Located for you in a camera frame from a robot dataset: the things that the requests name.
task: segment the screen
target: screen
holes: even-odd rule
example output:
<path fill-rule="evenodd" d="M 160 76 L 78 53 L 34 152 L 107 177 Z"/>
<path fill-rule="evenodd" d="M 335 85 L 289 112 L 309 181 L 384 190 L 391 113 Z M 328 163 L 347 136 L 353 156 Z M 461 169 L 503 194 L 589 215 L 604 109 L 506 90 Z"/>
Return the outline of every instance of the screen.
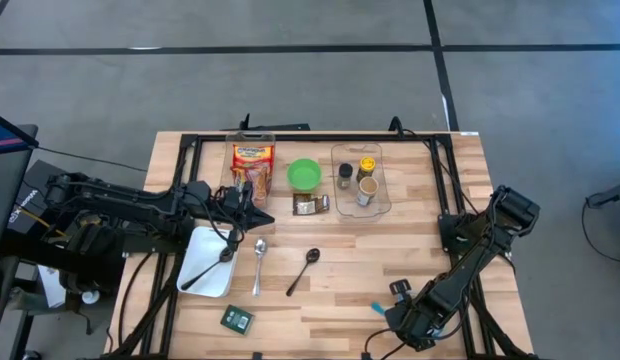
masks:
<path fill-rule="evenodd" d="M 36 144 L 36 140 L 0 117 L 0 154 L 25 150 Z"/>

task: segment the black spoon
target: black spoon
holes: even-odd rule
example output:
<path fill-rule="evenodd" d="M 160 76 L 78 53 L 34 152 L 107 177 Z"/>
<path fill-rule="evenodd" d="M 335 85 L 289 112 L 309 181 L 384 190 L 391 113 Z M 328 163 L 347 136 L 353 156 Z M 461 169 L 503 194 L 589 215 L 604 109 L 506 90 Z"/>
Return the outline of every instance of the black spoon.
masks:
<path fill-rule="evenodd" d="M 221 251 L 219 253 L 219 261 L 217 261 L 216 263 L 210 265 L 207 269 L 203 270 L 201 272 L 201 274 L 199 274 L 199 275 L 193 277 L 192 279 L 186 281 L 185 283 L 183 283 L 183 285 L 181 285 L 181 290 L 183 290 L 183 291 L 188 290 L 192 285 L 194 285 L 194 283 L 197 282 L 197 280 L 201 279 L 201 277 L 203 275 L 205 275 L 208 271 L 212 270 L 213 267 L 219 265 L 219 263 L 228 262 L 228 261 L 232 260 L 232 256 L 233 255 L 234 255 L 234 253 L 229 248 L 223 249 L 223 251 Z"/>
<path fill-rule="evenodd" d="M 297 276 L 297 280 L 295 280 L 292 283 L 292 285 L 290 285 L 290 288 L 288 289 L 288 291 L 286 291 L 286 295 L 292 296 L 292 293 L 294 292 L 294 289 L 297 287 L 297 283 L 299 282 L 299 279 L 301 279 L 301 275 L 303 275 L 303 272 L 306 271 L 306 268 L 308 267 L 308 265 L 312 263 L 316 263 L 319 260 L 319 256 L 321 256 L 321 251 L 319 251 L 319 249 L 317 248 L 310 249 L 308 251 L 308 253 L 306 254 L 306 266 L 304 266 L 303 270 L 301 270 L 301 274 Z"/>

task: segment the gray floor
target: gray floor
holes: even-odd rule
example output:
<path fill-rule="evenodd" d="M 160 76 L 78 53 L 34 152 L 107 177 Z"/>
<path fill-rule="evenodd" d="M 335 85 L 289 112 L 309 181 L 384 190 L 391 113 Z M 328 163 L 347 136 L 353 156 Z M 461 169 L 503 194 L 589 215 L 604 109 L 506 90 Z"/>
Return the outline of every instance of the gray floor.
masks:
<path fill-rule="evenodd" d="M 444 44 L 620 42 L 620 0 L 436 0 Z M 420 1 L 10 0 L 0 48 L 428 43 Z M 620 264 L 585 243 L 583 198 L 620 182 L 620 52 L 445 55 L 461 130 L 482 134 L 494 184 L 542 217 L 515 245 L 536 352 L 620 359 Z M 44 146 L 145 166 L 158 130 L 308 122 L 313 129 L 447 128 L 432 54 L 0 56 L 0 114 L 37 123 Z M 140 186 L 143 175 L 37 153 L 67 170 Z M 620 257 L 620 207 L 587 213 Z M 111 309 L 38 318 L 30 347 L 96 356 Z M 15 314 L 0 341 L 5 358 Z M 61 341 L 61 346 L 52 346 Z"/>

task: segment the metal spoon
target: metal spoon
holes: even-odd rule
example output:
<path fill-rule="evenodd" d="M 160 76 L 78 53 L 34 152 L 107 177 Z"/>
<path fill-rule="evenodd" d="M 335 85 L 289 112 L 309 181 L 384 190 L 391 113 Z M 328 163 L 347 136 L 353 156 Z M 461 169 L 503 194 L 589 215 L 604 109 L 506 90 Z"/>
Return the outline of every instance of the metal spoon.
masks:
<path fill-rule="evenodd" d="M 261 278 L 261 259 L 263 255 L 268 251 L 268 244 L 262 238 L 259 238 L 254 244 L 254 253 L 257 254 L 257 273 L 254 277 L 254 287 L 252 288 L 252 296 L 259 296 L 261 293 L 260 278 Z"/>
<path fill-rule="evenodd" d="M 306 266 L 303 267 L 303 270 L 301 270 L 301 274 L 299 274 L 299 276 L 297 276 L 297 279 L 292 283 L 292 285 L 290 285 L 290 288 L 288 289 L 288 291 L 286 291 L 286 295 L 292 296 L 292 293 L 297 287 L 297 283 L 299 282 L 299 279 L 301 279 L 301 275 L 303 275 L 303 272 L 306 271 L 308 265 L 316 263 L 319 260 L 319 256 L 321 256 L 321 251 L 319 251 L 319 249 L 317 248 L 310 249 L 306 253 Z"/>
<path fill-rule="evenodd" d="M 197 275 L 197 276 L 193 277 L 192 279 L 184 282 L 181 285 L 181 290 L 183 290 L 183 291 L 188 290 L 192 285 L 194 285 L 194 283 L 197 282 L 197 280 L 201 279 L 201 277 L 203 275 L 205 275 L 208 271 L 212 270 L 213 267 L 219 265 L 219 263 L 228 262 L 228 261 L 232 260 L 232 256 L 233 255 L 234 255 L 234 252 L 232 250 L 230 250 L 229 248 L 223 249 L 219 253 L 219 261 L 217 261 L 216 263 L 210 265 L 207 269 L 203 270 L 199 275 Z"/>

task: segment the yellow lid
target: yellow lid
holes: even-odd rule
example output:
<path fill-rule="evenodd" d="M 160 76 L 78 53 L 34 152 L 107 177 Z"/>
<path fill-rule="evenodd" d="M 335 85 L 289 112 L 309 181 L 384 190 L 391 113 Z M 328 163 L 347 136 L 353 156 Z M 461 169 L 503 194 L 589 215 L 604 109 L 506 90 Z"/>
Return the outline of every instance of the yellow lid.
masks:
<path fill-rule="evenodd" d="M 359 166 L 361 167 L 363 171 L 374 170 L 374 166 L 375 166 L 374 158 L 371 158 L 369 156 L 362 158 L 361 162 L 359 163 Z"/>

